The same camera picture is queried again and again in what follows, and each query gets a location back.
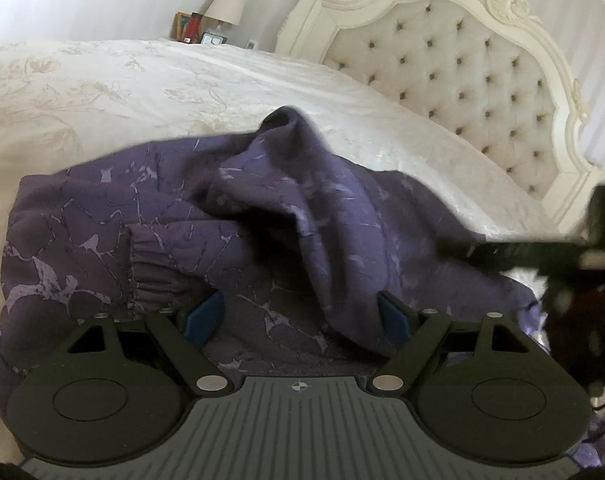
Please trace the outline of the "wooden picture frame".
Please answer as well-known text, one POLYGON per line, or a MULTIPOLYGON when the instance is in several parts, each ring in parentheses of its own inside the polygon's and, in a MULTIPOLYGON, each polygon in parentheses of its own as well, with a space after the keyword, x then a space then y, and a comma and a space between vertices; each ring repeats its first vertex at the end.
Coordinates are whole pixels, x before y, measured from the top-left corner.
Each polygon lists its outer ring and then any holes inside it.
POLYGON ((176 41, 182 41, 184 37, 184 28, 191 19, 191 14, 184 12, 176 12, 174 15, 171 39, 176 41))

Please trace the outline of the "purple patterned garment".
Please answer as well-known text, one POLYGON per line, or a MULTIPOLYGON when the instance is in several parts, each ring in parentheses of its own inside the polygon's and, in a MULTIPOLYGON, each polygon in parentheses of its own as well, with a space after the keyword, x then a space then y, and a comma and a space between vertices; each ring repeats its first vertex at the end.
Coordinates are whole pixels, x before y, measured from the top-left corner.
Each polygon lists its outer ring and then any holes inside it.
POLYGON ((0 479, 592 479, 584 390, 486 242, 298 110, 19 185, 0 479))

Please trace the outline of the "cream floral bedspread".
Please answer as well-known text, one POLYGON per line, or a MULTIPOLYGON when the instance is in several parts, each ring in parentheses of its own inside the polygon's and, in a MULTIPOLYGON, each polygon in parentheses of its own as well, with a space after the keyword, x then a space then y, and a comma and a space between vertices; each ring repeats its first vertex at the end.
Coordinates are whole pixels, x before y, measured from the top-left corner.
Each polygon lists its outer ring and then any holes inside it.
POLYGON ((8 397, 83 321, 226 315, 206 356, 247 375, 371 373, 375 304, 537 336, 541 281, 440 263, 439 234, 552 235, 542 206, 428 119, 329 68, 170 41, 0 44, 0 460, 8 397))

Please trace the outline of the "cream tufted headboard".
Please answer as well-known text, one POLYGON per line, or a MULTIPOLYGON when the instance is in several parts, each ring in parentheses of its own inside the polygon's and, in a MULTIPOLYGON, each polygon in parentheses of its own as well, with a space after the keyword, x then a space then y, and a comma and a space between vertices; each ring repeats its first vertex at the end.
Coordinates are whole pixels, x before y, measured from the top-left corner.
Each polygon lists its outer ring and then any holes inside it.
POLYGON ((599 179, 590 110, 528 0, 299 0, 276 52, 338 70, 456 134, 564 230, 599 179))

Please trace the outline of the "red bottle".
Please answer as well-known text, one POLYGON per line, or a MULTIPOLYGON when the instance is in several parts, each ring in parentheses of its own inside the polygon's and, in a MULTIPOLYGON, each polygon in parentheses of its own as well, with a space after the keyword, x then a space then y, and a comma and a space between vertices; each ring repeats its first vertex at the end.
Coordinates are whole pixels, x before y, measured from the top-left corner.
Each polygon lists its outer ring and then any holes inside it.
POLYGON ((183 24, 181 38, 185 44, 197 44, 199 41, 199 29, 202 18, 203 15, 199 13, 192 13, 186 18, 183 24))

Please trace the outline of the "cream table lamp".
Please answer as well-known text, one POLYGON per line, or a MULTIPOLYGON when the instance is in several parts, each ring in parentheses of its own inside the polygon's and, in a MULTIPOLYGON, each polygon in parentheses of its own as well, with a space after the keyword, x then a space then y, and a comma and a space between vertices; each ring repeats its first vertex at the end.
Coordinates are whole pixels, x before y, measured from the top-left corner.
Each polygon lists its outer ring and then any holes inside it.
POLYGON ((240 26, 247 0, 214 0, 205 12, 206 18, 214 23, 214 32, 227 32, 240 26))

